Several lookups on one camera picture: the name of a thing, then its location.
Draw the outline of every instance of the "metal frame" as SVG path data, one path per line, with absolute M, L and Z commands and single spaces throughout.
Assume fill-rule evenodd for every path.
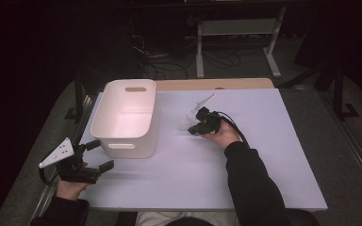
M 275 78 L 279 78 L 281 73 L 275 63 L 274 57 L 272 56 L 272 51 L 278 38 L 286 9 L 286 7 L 281 7 L 276 19 L 203 21 L 199 23 L 198 48 L 196 54 L 197 77 L 205 77 L 202 57 L 202 36 L 271 34 L 270 43 L 267 47 L 263 48 L 263 52 L 267 62 L 269 63 L 272 75 Z
M 80 98 L 82 98 L 82 96 L 79 96 L 81 94 L 79 91 L 80 90 L 78 88 L 75 89 L 75 93 L 76 93 L 75 99 L 76 100 L 80 100 Z M 84 129 L 90 118 L 95 101 L 96 101 L 96 97 L 91 97 L 89 95 L 87 95 L 85 97 L 84 103 L 82 104 L 82 109 L 79 109 L 79 111 L 78 111 L 78 112 L 81 112 L 82 115 L 77 115 L 78 121 L 75 122 L 75 128 L 73 129 L 72 134 L 70 135 L 70 140 L 72 141 L 72 143 L 79 143 L 81 136 L 84 132 Z M 52 172 L 52 175 L 50 175 L 51 177 L 49 177 L 49 178 L 52 178 L 54 175 L 56 175 L 56 170 L 54 170 Z M 49 206 L 51 197 L 54 195 L 55 191 L 56 191 L 56 188 L 52 187 L 52 186 L 46 186 L 44 188 L 44 190 L 40 196 L 40 200 L 37 204 L 37 207 L 31 216 L 30 221 L 33 218 L 41 216 L 45 212 L 46 208 Z
M 330 115 L 333 117 L 339 129 L 342 131 L 343 136 L 347 139 L 350 146 L 352 147 L 352 154 L 354 156 L 354 160 L 356 161 L 359 168 L 362 170 L 362 148 L 356 138 L 354 137 L 351 129 L 346 124 L 346 121 L 342 121 L 340 119 L 340 115 L 335 111 L 332 100 L 325 94 L 325 92 L 320 92 L 320 97 L 323 100 L 325 106 L 327 107 Z

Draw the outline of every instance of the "bin handle cutout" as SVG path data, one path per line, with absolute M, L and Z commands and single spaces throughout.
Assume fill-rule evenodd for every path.
M 111 149 L 135 149 L 135 144 L 108 144 Z
M 125 91 L 127 92 L 144 92 L 146 91 L 145 87 L 131 87 L 131 88 L 125 88 Z

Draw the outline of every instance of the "dark background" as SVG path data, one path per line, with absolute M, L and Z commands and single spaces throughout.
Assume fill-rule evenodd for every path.
M 155 16 L 69 10 L 85 3 L 0 1 L 0 207 L 57 97 L 77 74 L 88 93 L 107 81 L 141 77 L 143 59 L 131 48 L 133 31 L 152 46 L 180 46 L 196 31 L 198 19 L 252 16 L 243 9 L 155 11 Z M 297 63 L 311 68 L 337 53 L 341 69 L 362 88 L 362 1 L 325 3 L 288 8 L 281 33 L 306 34 Z M 274 11 L 259 9 L 255 13 L 264 17 Z

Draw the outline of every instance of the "person's arm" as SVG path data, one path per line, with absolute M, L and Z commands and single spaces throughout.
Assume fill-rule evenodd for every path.
M 243 225 L 290 225 L 284 201 L 269 177 L 257 150 L 239 141 L 235 130 L 225 121 L 217 134 L 202 135 L 225 149 L 228 186 Z
M 86 219 L 90 205 L 79 200 L 80 193 L 89 184 L 65 182 L 58 179 L 56 196 L 41 217 L 31 220 L 31 226 L 72 226 L 80 225 Z

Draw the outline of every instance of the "black sleeve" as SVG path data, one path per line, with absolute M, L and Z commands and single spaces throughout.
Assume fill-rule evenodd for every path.
M 225 149 L 228 186 L 242 226 L 290 225 L 281 193 L 257 150 L 242 142 Z
M 31 226 L 75 226 L 87 219 L 90 204 L 85 200 L 69 201 L 52 197 L 42 217 L 31 220 Z

